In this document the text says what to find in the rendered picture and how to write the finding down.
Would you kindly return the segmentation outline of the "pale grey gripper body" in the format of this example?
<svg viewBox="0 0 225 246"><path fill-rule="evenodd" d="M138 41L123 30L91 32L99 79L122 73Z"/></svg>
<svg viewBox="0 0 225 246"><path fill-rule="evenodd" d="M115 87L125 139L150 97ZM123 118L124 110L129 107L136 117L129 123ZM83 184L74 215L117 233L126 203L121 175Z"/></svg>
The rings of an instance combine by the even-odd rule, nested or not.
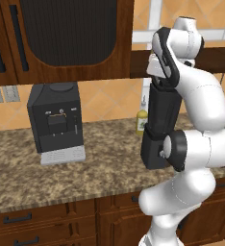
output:
<svg viewBox="0 0 225 246"><path fill-rule="evenodd" d="M160 77L160 78L165 77L163 70L162 70L162 67L161 67L161 64L158 60L158 57L155 54L151 54L149 56L148 66L147 66L146 72L148 75L151 75L151 76L156 76L156 77Z"/></svg>

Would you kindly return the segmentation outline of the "black blender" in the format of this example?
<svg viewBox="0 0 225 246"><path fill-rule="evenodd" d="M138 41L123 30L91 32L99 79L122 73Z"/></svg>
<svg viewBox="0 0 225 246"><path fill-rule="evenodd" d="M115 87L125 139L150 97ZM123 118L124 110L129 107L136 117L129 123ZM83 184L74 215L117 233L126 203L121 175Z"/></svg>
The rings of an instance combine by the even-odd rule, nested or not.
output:
<svg viewBox="0 0 225 246"><path fill-rule="evenodd" d="M152 77L149 90L148 120L141 142L141 159L147 169L169 166L160 155L163 141L175 127L182 97L164 78Z"/></svg>

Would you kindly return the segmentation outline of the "dark wooden shelf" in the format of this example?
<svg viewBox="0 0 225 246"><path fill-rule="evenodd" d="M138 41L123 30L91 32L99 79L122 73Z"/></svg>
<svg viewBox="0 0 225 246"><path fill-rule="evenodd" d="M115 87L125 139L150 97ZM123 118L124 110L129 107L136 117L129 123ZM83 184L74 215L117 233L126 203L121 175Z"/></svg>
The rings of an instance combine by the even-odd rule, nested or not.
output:
<svg viewBox="0 0 225 246"><path fill-rule="evenodd" d="M131 53L130 78L147 78L148 50ZM211 73L225 73L225 47L204 48L195 60L195 67Z"/></svg>

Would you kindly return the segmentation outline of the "yellow-green bottle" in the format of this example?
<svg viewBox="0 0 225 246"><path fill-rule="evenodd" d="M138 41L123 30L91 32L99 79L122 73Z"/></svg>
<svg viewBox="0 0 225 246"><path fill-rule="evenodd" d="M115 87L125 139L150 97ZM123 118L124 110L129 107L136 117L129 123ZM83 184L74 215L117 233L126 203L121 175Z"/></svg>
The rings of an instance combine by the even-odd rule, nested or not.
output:
<svg viewBox="0 0 225 246"><path fill-rule="evenodd" d="M142 135L144 132L144 126L148 120L148 112L146 108L146 100L142 99L140 111L137 113L137 122L136 122L136 134Z"/></svg>

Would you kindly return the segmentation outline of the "wooden door with dark panel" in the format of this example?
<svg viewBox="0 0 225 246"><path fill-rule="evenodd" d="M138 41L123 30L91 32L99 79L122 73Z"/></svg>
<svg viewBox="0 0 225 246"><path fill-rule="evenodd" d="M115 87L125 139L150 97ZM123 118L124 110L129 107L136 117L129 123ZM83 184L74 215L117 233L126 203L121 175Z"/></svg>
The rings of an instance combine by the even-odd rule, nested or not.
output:
<svg viewBox="0 0 225 246"><path fill-rule="evenodd" d="M121 79L130 73L135 0L0 0L17 83ZM29 71L18 53L16 5Z"/></svg>

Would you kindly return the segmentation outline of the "black coffee machine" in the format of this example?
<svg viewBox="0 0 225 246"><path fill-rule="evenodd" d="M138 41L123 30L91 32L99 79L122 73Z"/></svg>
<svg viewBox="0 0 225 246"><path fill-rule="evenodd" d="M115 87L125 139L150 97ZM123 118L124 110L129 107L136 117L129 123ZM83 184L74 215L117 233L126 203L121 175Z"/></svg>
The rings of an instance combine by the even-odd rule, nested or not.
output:
<svg viewBox="0 0 225 246"><path fill-rule="evenodd" d="M33 85L27 110L41 165L86 159L76 82Z"/></svg>

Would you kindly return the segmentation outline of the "wooden lower cupboard door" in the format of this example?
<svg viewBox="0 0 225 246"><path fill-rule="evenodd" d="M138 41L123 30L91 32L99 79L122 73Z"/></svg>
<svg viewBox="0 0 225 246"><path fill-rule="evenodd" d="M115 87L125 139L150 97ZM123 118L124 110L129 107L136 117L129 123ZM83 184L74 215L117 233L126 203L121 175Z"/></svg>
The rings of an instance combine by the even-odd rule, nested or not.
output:
<svg viewBox="0 0 225 246"><path fill-rule="evenodd" d="M152 218L139 209L98 214L98 246L138 246Z"/></svg>
<svg viewBox="0 0 225 246"><path fill-rule="evenodd" d="M185 246L202 246L225 238L225 194L213 195L190 213L177 235Z"/></svg>

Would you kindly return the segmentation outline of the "wide wooden drawer front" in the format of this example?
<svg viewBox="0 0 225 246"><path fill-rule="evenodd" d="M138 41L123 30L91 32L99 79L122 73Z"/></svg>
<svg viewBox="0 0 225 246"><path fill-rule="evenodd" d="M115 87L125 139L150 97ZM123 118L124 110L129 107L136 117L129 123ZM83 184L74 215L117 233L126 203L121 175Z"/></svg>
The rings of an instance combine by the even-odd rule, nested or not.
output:
<svg viewBox="0 0 225 246"><path fill-rule="evenodd" d="M39 237L39 243L27 246L51 246L95 237L95 218L64 219L35 226L17 226L0 229L0 246L13 246L13 242L32 240Z"/></svg>
<svg viewBox="0 0 225 246"><path fill-rule="evenodd" d="M32 213L32 220L3 224L3 218L9 216L10 219L15 217L26 216L29 212ZM11 211L0 213L0 229L9 228L18 225L34 225L38 222L51 221L66 217L77 218L93 215L95 213L94 200L76 201L54 206L32 208L19 211Z"/></svg>

